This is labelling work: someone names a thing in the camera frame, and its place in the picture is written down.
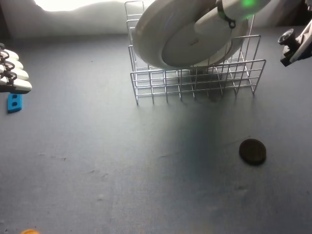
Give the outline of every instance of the white wall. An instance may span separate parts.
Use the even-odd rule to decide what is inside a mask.
[[[275,26],[300,0],[272,0],[256,15],[255,26]],[[14,38],[126,33],[122,2],[102,2],[75,11],[48,12],[33,0],[1,0]]]

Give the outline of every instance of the blue object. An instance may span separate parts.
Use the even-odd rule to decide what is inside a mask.
[[[8,113],[20,111],[23,108],[22,94],[9,94]]]

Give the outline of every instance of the gray table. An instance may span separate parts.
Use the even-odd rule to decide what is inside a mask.
[[[285,68],[283,31],[254,31],[254,98],[139,106],[126,36],[16,41],[34,89],[10,115],[0,95],[0,233],[310,233],[312,60]],[[238,155],[249,137],[260,167]]]

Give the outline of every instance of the metal wire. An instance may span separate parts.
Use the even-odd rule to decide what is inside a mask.
[[[192,68],[166,71],[140,60],[132,45],[132,31],[147,8],[146,2],[149,1],[136,0],[125,3],[132,67],[130,77],[137,104],[139,97],[152,97],[154,103],[155,96],[159,95],[165,95],[168,102],[168,96],[173,94],[178,94],[182,101],[185,93],[192,93],[193,98],[196,99],[197,93],[206,92],[209,97],[209,92],[212,90],[219,90],[221,96],[226,90],[231,89],[237,95],[240,88],[245,87],[251,88],[253,94],[256,92],[266,60],[255,59],[261,36],[251,35],[252,28],[250,28],[249,36],[235,38],[243,39],[244,43],[231,58],[218,65],[210,64],[210,58],[208,58],[208,65],[204,67],[193,65]]]

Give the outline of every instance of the dark brown disc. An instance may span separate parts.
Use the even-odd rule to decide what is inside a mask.
[[[264,144],[256,139],[243,141],[239,147],[239,154],[245,162],[251,165],[260,165],[267,158],[267,150]]]

